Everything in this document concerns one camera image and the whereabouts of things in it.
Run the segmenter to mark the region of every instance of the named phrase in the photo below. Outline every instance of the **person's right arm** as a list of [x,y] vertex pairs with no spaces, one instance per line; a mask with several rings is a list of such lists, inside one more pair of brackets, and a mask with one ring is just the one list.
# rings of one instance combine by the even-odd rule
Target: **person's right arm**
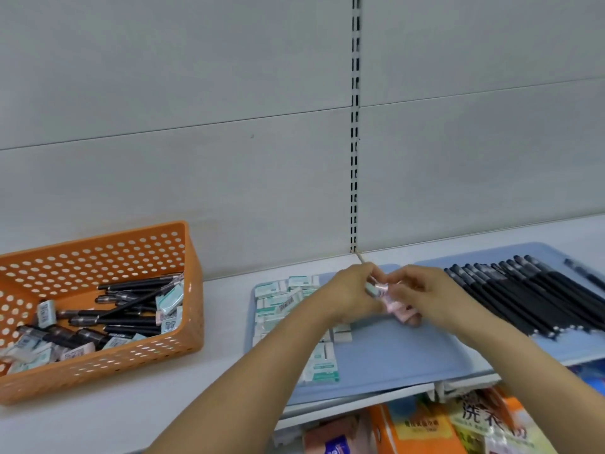
[[405,266],[388,275],[389,296],[478,351],[559,454],[603,452],[605,397],[497,318],[441,269]]

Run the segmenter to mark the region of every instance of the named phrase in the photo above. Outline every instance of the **person's left hand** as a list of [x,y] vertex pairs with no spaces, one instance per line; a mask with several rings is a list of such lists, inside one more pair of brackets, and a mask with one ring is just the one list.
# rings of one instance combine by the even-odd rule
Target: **person's left hand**
[[351,323],[372,314],[385,312],[382,301],[366,292],[369,276],[385,283],[387,276],[373,263],[353,265],[336,275],[311,297],[324,310],[333,324]]

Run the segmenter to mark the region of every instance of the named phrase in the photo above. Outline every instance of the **orange package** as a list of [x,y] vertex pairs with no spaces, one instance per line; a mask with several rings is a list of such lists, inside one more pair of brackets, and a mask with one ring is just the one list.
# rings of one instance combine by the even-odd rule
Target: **orange package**
[[402,398],[368,408],[378,454],[466,454],[437,403]]

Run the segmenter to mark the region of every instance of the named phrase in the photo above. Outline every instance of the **hand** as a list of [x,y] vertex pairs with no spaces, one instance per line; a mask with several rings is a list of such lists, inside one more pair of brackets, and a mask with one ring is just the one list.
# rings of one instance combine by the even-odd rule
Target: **hand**
[[333,325],[351,323],[372,314],[385,312],[382,301],[366,292],[366,281],[373,276],[378,282],[386,283],[387,276],[372,263],[353,265],[336,273],[309,299],[316,300]]
[[389,296],[470,345],[473,331],[497,320],[437,267],[408,265],[387,275]]

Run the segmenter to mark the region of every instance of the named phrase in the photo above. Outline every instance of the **person's left arm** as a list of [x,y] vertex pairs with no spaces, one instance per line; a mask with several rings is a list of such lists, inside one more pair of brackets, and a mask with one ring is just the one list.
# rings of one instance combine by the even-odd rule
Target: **person's left arm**
[[193,400],[145,452],[263,452],[326,330],[383,312],[382,303],[365,291],[369,275],[386,281],[371,263],[338,272]]

